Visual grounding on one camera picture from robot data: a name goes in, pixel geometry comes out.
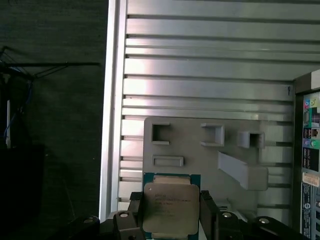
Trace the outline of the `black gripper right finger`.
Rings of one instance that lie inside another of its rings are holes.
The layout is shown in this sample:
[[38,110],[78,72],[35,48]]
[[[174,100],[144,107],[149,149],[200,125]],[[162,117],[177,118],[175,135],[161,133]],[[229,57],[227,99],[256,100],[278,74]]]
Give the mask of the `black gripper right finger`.
[[200,192],[199,220],[208,240],[306,240],[307,237],[268,216],[244,221],[221,211],[209,191]]

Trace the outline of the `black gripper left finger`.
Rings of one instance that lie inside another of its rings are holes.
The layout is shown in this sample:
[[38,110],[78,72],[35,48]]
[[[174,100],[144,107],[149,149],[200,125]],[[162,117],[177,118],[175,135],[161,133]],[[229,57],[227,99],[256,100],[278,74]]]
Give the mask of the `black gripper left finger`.
[[145,240],[142,229],[144,193],[132,192],[127,210],[112,212],[101,222],[93,215],[81,216],[61,228],[62,240]]

